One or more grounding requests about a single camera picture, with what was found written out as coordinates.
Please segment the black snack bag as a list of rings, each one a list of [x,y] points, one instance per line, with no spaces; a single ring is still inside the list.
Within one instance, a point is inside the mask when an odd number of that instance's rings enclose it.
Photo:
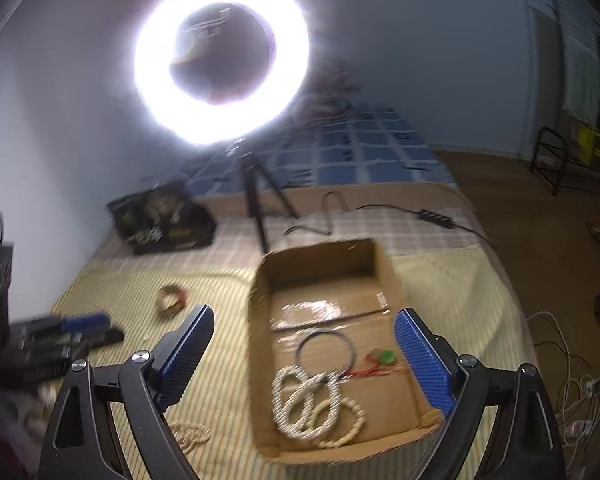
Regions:
[[[193,200],[183,181],[125,195],[107,209],[114,229],[135,255],[200,249],[214,241],[215,218]]]

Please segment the folded floral quilt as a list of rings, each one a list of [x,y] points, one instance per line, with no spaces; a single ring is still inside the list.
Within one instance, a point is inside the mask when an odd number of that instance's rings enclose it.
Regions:
[[[345,62],[317,60],[294,100],[291,118],[297,127],[309,127],[347,115],[353,110],[352,96],[360,91],[358,78]]]

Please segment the white power strip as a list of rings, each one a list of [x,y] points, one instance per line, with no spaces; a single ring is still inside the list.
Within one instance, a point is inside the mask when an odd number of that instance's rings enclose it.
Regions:
[[[577,400],[564,409],[564,439],[568,446],[592,436],[600,424],[600,377],[586,376],[579,385]]]

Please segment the black metal rack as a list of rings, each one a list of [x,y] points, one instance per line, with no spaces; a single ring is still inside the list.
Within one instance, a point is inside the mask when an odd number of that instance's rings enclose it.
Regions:
[[[600,135],[593,132],[582,148],[570,136],[543,126],[535,135],[529,170],[548,184],[553,196],[560,191],[600,194]]]

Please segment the blue patterned bedsheet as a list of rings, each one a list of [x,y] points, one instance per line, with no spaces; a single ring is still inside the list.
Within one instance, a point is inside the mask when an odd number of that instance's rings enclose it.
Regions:
[[[242,192],[239,156],[255,154],[281,188],[429,182],[456,185],[396,110],[358,104],[329,122],[280,124],[242,143],[196,150],[175,174],[193,196]]]

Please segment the red strap wrist watch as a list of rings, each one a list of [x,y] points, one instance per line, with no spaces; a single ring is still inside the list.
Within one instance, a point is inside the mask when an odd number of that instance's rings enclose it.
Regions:
[[[186,289],[178,284],[166,284],[157,292],[155,306],[160,318],[173,318],[186,308],[186,304]]]

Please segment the yellow striped cloth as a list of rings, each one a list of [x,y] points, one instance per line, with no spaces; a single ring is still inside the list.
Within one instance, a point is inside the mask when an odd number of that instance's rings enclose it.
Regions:
[[[460,354],[516,370],[536,359],[514,294],[478,245],[393,257],[367,238],[273,252],[251,266],[182,270],[92,262],[57,300],[63,318],[106,313],[125,334],[92,351],[95,366],[118,364],[154,348],[197,306],[214,314],[214,331],[180,402],[166,411],[173,429],[207,428],[185,450],[203,479],[404,479],[441,427],[399,358],[368,374],[368,356],[396,350],[399,310],[413,308]],[[284,367],[309,374],[352,366],[342,394],[365,420],[339,415],[340,448],[283,436],[272,419],[272,381]]]

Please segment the pink checked bedsheet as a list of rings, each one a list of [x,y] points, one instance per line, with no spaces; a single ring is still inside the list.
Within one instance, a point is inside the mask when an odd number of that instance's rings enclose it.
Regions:
[[[475,208],[457,188],[440,183],[376,183],[293,188],[300,217],[284,214],[271,192],[260,195],[265,234],[273,252],[336,240],[372,238],[392,256],[480,244],[486,234]],[[136,256],[110,232],[92,260],[117,269],[254,268],[263,252],[242,194],[205,198],[216,221],[211,246]]]

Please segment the cardboard box tray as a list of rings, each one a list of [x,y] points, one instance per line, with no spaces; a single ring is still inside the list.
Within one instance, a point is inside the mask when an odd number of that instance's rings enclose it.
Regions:
[[[247,351],[254,445],[286,465],[347,463],[400,448],[442,423],[396,343],[394,320],[406,300],[381,244],[340,240],[272,252],[258,266],[248,296]],[[274,377],[298,366],[310,377],[340,373],[342,408],[324,437],[287,437],[274,422],[273,401],[300,385]]]

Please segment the dark blue bangle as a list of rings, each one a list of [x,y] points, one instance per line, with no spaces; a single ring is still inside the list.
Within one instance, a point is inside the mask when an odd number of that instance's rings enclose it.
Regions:
[[[358,352],[341,330],[314,330],[304,336],[294,352],[294,362],[309,372],[334,373],[346,378],[353,370]]]

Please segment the green jade red cord pendant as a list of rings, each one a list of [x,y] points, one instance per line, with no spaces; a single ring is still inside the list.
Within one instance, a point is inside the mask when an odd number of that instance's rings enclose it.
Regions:
[[[396,352],[390,349],[375,349],[368,352],[364,358],[366,367],[364,370],[350,370],[346,377],[353,378],[371,378],[384,377],[396,373],[402,373],[403,364],[396,356]]]

